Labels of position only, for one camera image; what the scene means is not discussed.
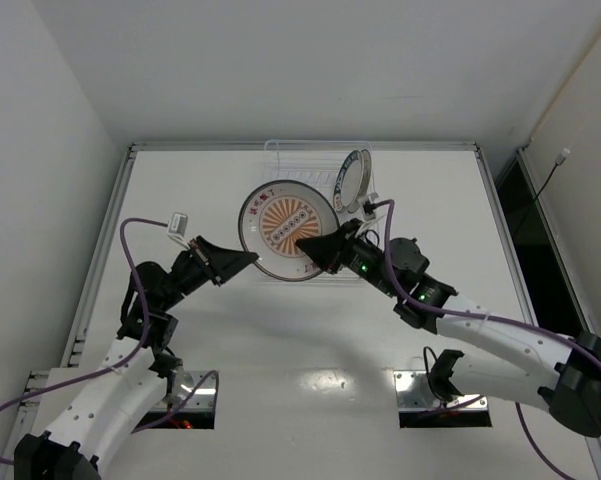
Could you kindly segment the sunburst pattern plate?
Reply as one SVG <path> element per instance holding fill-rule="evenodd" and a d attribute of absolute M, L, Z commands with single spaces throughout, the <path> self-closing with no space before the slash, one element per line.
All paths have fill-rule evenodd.
<path fill-rule="evenodd" d="M 316 189 L 295 180 L 274 180 L 257 187 L 244 201 L 238 235 L 255 266 L 283 282 L 304 282 L 321 274 L 296 242 L 335 232 L 340 226 L 329 201 Z"/>

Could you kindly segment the green rim lettered plate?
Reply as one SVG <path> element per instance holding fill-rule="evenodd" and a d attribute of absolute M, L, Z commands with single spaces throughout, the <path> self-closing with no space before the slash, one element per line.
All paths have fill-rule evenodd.
<path fill-rule="evenodd" d="M 337 213 L 349 211 L 356 201 L 364 176 L 364 160 L 360 150 L 354 150 L 345 158 L 336 177 L 332 203 Z"/>

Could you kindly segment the white plate floral emblem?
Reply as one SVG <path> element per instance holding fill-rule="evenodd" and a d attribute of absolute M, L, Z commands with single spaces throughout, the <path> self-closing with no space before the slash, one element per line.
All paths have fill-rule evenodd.
<path fill-rule="evenodd" d="M 355 201 L 358 201 L 359 198 L 363 197 L 367 193 L 372 173 L 371 152 L 368 149 L 360 150 L 358 159 L 361 167 L 361 173 L 359 187 L 356 192 L 356 196 L 354 197 Z"/>

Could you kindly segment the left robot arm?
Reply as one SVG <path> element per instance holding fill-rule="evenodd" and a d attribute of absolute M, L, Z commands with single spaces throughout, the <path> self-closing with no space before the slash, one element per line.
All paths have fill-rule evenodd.
<path fill-rule="evenodd" d="M 124 440 L 168 397 L 183 362 L 166 348 L 178 325 L 169 311 L 206 283 L 221 286 L 258 259 L 203 237 L 186 245 L 171 269 L 151 261 L 133 266 L 121 326 L 98 371 L 39 435 L 14 452 L 17 479 L 101 479 Z"/>

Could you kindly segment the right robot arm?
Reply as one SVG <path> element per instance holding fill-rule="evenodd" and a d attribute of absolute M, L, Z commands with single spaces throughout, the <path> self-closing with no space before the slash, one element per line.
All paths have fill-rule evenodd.
<path fill-rule="evenodd" d="M 361 226 L 351 220 L 296 246 L 322 271 L 347 268 L 395 299 L 394 312 L 411 327 L 486 352 L 484 358 L 457 349 L 440 353 L 427 375 L 433 395 L 445 402 L 477 393 L 497 397 L 545 411 L 585 437 L 601 435 L 599 336 L 569 337 L 493 315 L 428 275 L 415 240 L 394 238 L 379 248 Z"/>

